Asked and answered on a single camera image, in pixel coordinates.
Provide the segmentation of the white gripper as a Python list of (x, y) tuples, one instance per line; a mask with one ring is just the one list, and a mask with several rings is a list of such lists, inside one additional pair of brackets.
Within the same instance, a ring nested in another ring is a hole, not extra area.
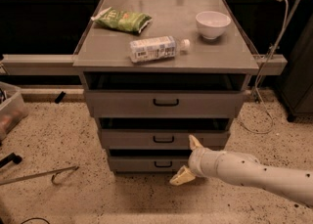
[(193, 181), (197, 177), (216, 177), (217, 161), (226, 154), (225, 151), (213, 151), (203, 148), (201, 142), (194, 136), (189, 136), (189, 145), (192, 153), (189, 157), (189, 167), (183, 165), (170, 179), (173, 186), (180, 186)]

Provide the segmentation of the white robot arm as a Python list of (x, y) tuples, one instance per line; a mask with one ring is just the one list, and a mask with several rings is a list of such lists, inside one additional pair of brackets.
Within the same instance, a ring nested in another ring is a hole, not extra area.
[(204, 147), (194, 136), (189, 136), (191, 154), (188, 165), (183, 165), (170, 179), (179, 186), (197, 177), (214, 177), (241, 187), (253, 187), (270, 192), (308, 208), (313, 207), (313, 172), (264, 165), (251, 155), (238, 152), (214, 151)]

